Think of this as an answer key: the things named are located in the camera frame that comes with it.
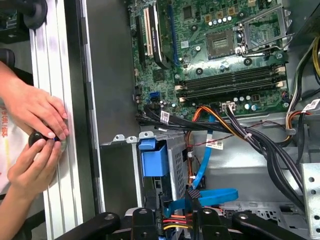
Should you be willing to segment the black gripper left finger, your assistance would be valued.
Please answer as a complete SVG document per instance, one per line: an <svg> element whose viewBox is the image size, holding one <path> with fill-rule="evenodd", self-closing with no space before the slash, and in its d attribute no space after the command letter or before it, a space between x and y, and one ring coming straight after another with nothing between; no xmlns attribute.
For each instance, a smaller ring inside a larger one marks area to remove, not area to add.
<svg viewBox="0 0 320 240"><path fill-rule="evenodd" d="M148 196L144 207L135 208L121 218L114 212L103 212L62 234L58 240L157 240L156 201L161 195Z"/></svg>

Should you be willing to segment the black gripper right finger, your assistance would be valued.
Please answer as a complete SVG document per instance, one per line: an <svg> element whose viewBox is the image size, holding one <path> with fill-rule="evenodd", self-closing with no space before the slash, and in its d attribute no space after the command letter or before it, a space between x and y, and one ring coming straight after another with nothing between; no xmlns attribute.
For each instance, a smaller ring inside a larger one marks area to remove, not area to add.
<svg viewBox="0 0 320 240"><path fill-rule="evenodd" d="M253 213L232 215L229 225L213 209L202 207L200 198L186 191L186 220L192 240L301 240L302 237Z"/></svg>

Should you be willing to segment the person's right hand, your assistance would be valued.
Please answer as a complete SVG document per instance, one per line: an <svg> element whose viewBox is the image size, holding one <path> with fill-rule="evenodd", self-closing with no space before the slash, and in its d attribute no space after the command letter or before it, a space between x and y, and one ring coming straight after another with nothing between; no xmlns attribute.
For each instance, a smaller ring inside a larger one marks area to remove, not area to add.
<svg viewBox="0 0 320 240"><path fill-rule="evenodd" d="M7 173L10 187L6 195L31 201L46 190L61 158L61 146L52 139L26 145Z"/></svg>

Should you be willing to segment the person's left hand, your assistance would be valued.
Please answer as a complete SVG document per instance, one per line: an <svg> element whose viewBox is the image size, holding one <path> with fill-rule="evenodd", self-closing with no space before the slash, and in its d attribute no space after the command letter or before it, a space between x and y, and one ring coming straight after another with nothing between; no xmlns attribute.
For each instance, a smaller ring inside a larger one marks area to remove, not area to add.
<svg viewBox="0 0 320 240"><path fill-rule="evenodd" d="M69 135L65 123L68 116L62 101L26 84L3 63L0 64L0 98L25 131L36 130L49 139L65 140Z"/></svg>

